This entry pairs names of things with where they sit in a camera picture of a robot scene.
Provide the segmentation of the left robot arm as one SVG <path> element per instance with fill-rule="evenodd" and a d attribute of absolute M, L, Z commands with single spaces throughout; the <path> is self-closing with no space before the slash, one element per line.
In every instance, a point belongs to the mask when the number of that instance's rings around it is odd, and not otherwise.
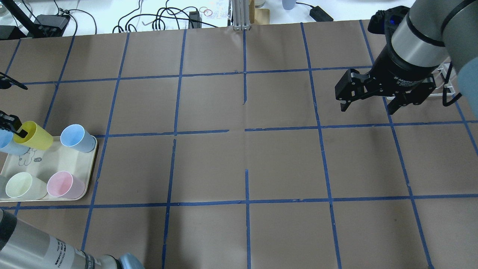
<path fill-rule="evenodd" d="M 78 200 L 87 191 L 97 139 L 78 124 L 51 136 L 34 121 L 1 112 L 1 199 Z M 1 268 L 143 269 L 133 254 L 94 257 L 1 210 Z"/>

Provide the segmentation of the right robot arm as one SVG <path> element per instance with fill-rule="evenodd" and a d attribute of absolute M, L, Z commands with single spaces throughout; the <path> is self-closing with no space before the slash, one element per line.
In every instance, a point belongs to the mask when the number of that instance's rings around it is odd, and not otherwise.
<path fill-rule="evenodd" d="M 386 45 L 369 72 L 348 69 L 336 84 L 341 111 L 372 96 L 393 97 L 390 115 L 420 105 L 436 88 L 432 72 L 449 58 L 459 84 L 456 98 L 466 97 L 476 115 L 477 11 L 476 0 L 417 0 L 376 12 L 367 30 L 384 35 Z"/>

